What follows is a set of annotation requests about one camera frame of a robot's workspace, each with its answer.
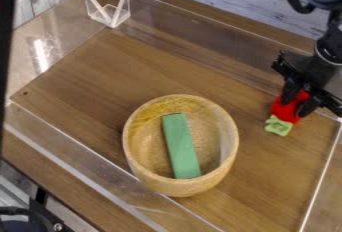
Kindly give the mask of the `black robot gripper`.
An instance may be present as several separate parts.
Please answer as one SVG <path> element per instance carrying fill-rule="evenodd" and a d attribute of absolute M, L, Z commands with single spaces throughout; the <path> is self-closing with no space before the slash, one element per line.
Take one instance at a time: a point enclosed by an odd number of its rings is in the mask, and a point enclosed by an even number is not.
<path fill-rule="evenodd" d="M 304 118 L 317 108 L 342 116 L 342 64 L 328 62 L 318 54 L 305 56 L 281 51 L 272 68 L 284 76 L 281 102 L 288 105 L 301 91 L 310 97 L 300 104 L 297 116 Z"/>

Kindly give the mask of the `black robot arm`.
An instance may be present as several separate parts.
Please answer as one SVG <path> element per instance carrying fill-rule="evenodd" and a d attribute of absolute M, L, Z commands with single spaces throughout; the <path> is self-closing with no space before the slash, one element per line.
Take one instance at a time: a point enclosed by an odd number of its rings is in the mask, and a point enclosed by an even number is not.
<path fill-rule="evenodd" d="M 306 117 L 318 108 L 326 108 L 342 117 L 342 0 L 288 2 L 300 14 L 321 9 L 329 12 L 329 16 L 313 54 L 301 55 L 282 50 L 273 62 L 273 69 L 285 79 L 281 103 L 288 105 L 305 92 L 309 98 L 296 107 L 296 117 Z"/>

